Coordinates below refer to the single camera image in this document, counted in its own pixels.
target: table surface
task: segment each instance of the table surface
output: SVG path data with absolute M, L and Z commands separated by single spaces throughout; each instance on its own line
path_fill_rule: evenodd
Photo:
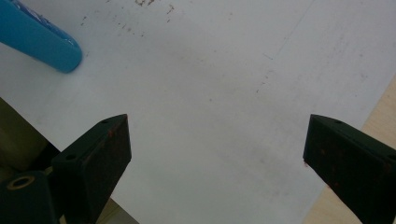
M 396 77 L 378 101 L 362 131 L 396 148 Z M 325 187 L 304 220 L 304 224 L 361 223 L 334 192 Z
M 361 128 L 396 73 L 396 2 L 25 0 L 81 45 L 69 75 L 0 46 L 0 95 L 57 148 L 129 115 L 113 199 L 141 223 L 301 223 L 310 114 Z

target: blue object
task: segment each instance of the blue object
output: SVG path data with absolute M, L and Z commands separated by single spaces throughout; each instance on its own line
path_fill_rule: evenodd
M 0 0 L 0 42 L 64 73 L 82 59 L 73 37 L 18 0 Z

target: white paper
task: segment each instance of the white paper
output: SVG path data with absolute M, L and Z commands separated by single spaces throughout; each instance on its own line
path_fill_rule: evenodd
M 394 1 L 42 0 L 84 59 L 64 75 L 0 46 L 0 95 L 56 147 L 129 115 L 113 193 L 139 223 L 301 223 L 311 113 L 357 128 L 396 73 Z

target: wooden table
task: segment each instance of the wooden table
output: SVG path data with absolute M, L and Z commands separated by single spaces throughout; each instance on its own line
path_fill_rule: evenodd
M 390 82 L 388 89 L 365 122 L 362 131 L 396 148 L 396 77 Z M 310 223 L 354 224 L 361 222 L 334 192 L 326 187 L 304 220 L 304 224 Z

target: screw hole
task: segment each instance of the screw hole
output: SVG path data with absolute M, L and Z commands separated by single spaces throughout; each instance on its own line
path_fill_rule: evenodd
M 75 159 L 76 157 L 77 157 L 76 154 L 71 154 L 71 155 L 66 156 L 66 159 L 67 159 L 68 161 L 72 161 L 72 160 Z
M 21 176 L 17 179 L 14 179 L 13 181 L 11 181 L 7 185 L 7 188 L 10 190 L 23 189 L 24 187 L 32 184 L 33 181 L 35 181 L 35 177 L 32 175 Z
M 388 155 L 388 157 L 389 157 L 391 160 L 396 161 L 396 155 Z

